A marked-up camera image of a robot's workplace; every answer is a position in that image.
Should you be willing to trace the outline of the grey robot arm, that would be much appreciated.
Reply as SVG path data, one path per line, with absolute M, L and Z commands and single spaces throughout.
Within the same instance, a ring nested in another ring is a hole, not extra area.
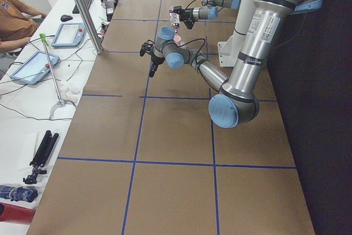
M 200 19 L 216 19 L 218 8 L 239 9 L 240 2 L 241 0 L 203 0 L 202 6 L 198 8 L 170 6 L 170 22 L 176 28 L 183 22 L 188 29 L 192 29 L 194 22 Z
M 140 54 L 149 54 L 154 76 L 158 66 L 167 63 L 172 69 L 192 66 L 217 91 L 209 102 L 212 121 L 222 128 L 232 128 L 254 119 L 260 109 L 254 87 L 279 34 L 285 17 L 320 9 L 323 0 L 204 0 L 200 8 L 170 9 L 171 26 L 160 29 L 154 41 L 146 41 Z M 215 19 L 218 8 L 236 9 L 245 15 L 246 33 L 235 32 L 226 42 L 218 43 L 220 56 L 234 63 L 230 76 L 213 65 L 200 49 L 184 48 L 175 42 L 180 22 L 188 29 L 200 19 Z

